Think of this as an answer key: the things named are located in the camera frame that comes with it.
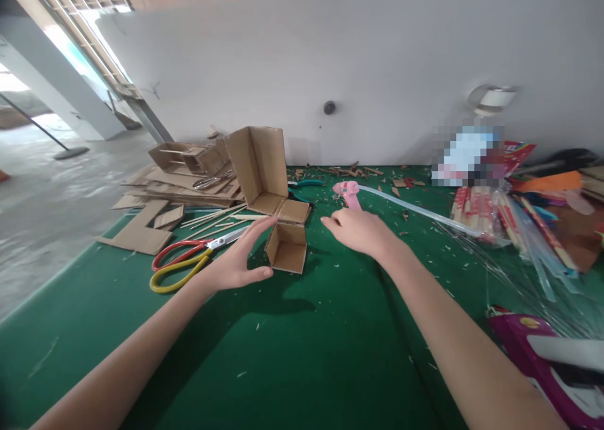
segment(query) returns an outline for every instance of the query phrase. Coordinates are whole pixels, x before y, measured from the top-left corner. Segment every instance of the left hand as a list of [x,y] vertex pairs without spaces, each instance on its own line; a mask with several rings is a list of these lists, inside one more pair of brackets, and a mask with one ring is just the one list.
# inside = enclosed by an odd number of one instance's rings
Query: left hand
[[209,266],[194,275],[190,283],[202,283],[212,292],[240,288],[268,279],[272,276],[270,266],[247,269],[247,259],[260,235],[277,223],[276,217],[257,219],[224,254]]

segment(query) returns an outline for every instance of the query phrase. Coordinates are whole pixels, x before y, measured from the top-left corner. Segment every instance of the green mat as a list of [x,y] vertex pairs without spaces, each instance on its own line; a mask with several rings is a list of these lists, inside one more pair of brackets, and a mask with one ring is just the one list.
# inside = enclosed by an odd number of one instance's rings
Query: green mat
[[[429,183],[424,167],[377,167],[386,174],[360,184],[389,191],[393,172]],[[391,280],[321,224],[341,205],[330,190],[339,179],[325,179],[325,188],[296,190],[315,202],[304,274],[276,271],[267,281],[214,296],[124,428],[466,428]],[[416,186],[401,197],[448,215],[453,195],[450,188]],[[394,232],[408,232],[404,240],[484,326],[488,275],[475,256],[426,218],[410,212],[405,222],[400,207],[362,191],[359,200]],[[122,217],[106,236],[128,221]],[[177,240],[191,232],[175,233]],[[251,268],[267,264],[265,241],[266,235],[255,246]],[[519,262],[511,247],[495,255]],[[152,260],[94,243],[0,324],[0,390],[10,425],[32,425],[170,299],[148,288]],[[588,286],[590,294],[604,295],[597,274]],[[524,310],[495,280],[488,295],[491,303]]]

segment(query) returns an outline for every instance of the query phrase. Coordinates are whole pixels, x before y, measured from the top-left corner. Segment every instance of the orange paper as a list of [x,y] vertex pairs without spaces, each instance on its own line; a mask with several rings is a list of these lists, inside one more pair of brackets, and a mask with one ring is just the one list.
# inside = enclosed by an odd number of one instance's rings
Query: orange paper
[[514,190],[520,192],[562,191],[581,189],[581,174],[578,171],[535,178],[514,184]]

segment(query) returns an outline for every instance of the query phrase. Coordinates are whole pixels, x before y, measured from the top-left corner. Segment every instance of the red package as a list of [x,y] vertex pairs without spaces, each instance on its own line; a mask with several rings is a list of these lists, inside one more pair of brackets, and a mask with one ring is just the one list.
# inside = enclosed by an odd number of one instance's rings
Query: red package
[[505,141],[505,152],[503,156],[503,165],[505,176],[509,177],[526,160],[527,156],[535,149],[535,144],[526,144],[525,142]]

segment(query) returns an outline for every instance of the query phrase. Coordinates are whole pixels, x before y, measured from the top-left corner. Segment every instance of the scissors blade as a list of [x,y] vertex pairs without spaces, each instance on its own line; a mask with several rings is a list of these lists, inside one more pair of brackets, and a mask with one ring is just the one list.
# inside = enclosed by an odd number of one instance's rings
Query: scissors blade
[[226,246],[227,244],[232,243],[233,241],[241,238],[241,235],[247,230],[247,227],[242,227],[241,229],[234,230],[233,232],[227,233],[220,238],[216,238],[214,241],[208,243],[208,248],[212,251],[215,251],[221,246]]

